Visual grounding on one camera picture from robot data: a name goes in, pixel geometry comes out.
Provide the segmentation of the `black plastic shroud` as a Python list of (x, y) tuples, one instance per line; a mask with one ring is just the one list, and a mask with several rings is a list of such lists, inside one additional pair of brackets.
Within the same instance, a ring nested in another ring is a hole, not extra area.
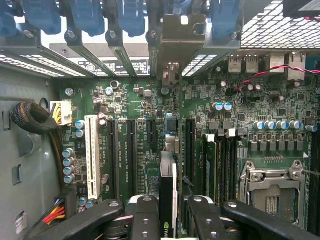
[(78, 199), (75, 188), (65, 188), (54, 201), (62, 201), (61, 205), (65, 208), (65, 218), (70, 219), (77, 213)]

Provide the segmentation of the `long black expansion slot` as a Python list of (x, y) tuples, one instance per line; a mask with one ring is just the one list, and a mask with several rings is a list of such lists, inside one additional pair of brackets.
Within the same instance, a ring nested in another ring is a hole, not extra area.
[(184, 123), (184, 167), (185, 175), (193, 183), (195, 174), (195, 141), (196, 122), (194, 119), (185, 119)]
[(110, 157), (110, 170), (112, 173), (112, 189), (114, 192), (114, 198), (120, 199), (120, 187), (119, 187), (119, 150), (118, 150), (118, 125), (115, 120), (107, 121), (108, 132), (108, 149)]
[(137, 194), (137, 130), (136, 121), (126, 121), (129, 196)]

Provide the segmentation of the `white expansion slot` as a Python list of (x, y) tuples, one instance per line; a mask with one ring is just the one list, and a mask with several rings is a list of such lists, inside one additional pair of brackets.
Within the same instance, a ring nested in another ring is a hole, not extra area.
[(88, 198), (97, 200), (101, 195), (98, 116), (86, 115), (84, 121)]

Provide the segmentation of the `metal CPU socket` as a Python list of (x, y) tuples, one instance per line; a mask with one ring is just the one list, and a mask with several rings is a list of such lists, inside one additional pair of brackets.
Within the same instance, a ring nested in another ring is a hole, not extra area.
[(306, 228), (306, 177), (295, 159), (283, 168), (257, 168), (246, 161), (239, 176), (237, 199), (299, 228)]

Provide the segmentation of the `short black expansion slot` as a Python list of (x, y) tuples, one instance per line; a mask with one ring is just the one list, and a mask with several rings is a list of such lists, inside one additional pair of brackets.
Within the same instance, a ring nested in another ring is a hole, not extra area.
[(157, 142), (157, 123), (154, 119), (146, 120), (146, 135), (149, 144), (155, 144)]

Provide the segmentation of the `white power connector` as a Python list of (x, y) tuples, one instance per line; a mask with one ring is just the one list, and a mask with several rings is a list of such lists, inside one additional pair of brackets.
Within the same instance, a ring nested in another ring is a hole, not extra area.
[(73, 122), (72, 102), (51, 101), (50, 114), (58, 126), (70, 126)]

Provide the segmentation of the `green motherboard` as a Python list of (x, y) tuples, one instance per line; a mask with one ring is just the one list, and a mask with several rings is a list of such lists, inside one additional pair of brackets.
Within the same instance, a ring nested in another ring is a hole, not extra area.
[[(246, 161), (256, 168), (280, 169), (294, 160), (311, 168), (312, 133), (320, 131), (320, 58), (304, 55), (274, 70), (259, 67), (265, 56), (247, 55), (253, 64), (246, 71), (239, 57), (230, 57), (202, 75), (183, 79), (182, 114), (195, 120), (195, 171), (193, 183), (183, 177), (179, 190), (178, 232), (189, 234), (189, 196), (203, 196), (218, 205), (218, 137), (236, 130), (237, 190)], [(117, 123), (120, 201), (151, 195), (160, 207), (160, 152), (164, 147), (164, 114), (167, 96), (157, 79), (120, 78), (68, 80), (60, 89), (62, 101), (72, 103), (72, 124), (62, 129), (64, 181), (76, 189), (77, 213), (115, 199), (112, 182), (108, 120)], [(100, 187), (98, 199), (88, 198), (85, 116), (98, 118)], [(136, 122), (137, 192), (130, 196), (127, 159), (127, 120)], [(147, 142), (147, 120), (156, 121), (157, 141)], [(309, 226), (310, 174), (305, 176), (305, 223)]]

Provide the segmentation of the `metal expansion slot cover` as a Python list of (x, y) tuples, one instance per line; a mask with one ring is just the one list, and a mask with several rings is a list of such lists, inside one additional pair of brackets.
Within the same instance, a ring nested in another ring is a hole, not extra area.
[(158, 45), (159, 45), (159, 35), (155, 29), (149, 29), (146, 34), (146, 40), (148, 42), (148, 52), (149, 52), (149, 67), (150, 76), (157, 76), (157, 60), (158, 60)]
[(121, 28), (109, 29), (105, 34), (105, 39), (108, 43), (109, 49), (117, 58), (117, 60), (122, 63), (128, 75), (132, 78), (136, 78), (137, 73), (124, 47), (122, 29)]
[(100, 69), (103, 70), (103, 72), (105, 72), (108, 76), (116, 76), (115, 73), (106, 64), (104, 64), (96, 55), (94, 55), (83, 45), (83, 34), (80, 29), (68, 28), (64, 34), (64, 39), (67, 43), (67, 46), (75, 53), (85, 58), (87, 61), (100, 67)]

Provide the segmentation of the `black open PC case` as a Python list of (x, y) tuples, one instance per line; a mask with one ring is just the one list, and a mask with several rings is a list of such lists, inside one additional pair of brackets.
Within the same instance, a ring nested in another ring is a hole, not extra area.
[(0, 0), (0, 240), (320, 240), (320, 0)]

